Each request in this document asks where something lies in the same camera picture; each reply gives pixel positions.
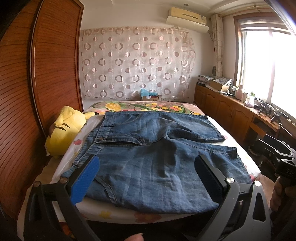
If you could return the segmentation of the person's right hand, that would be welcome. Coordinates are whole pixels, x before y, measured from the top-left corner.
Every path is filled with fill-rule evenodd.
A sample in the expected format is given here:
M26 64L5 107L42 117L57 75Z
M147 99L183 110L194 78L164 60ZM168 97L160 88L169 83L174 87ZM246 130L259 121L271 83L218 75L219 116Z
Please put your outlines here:
M283 180L281 177L278 177L273 188L273 194L270 199L270 208L272 211L278 211L282 198L285 194L285 187L283 186Z

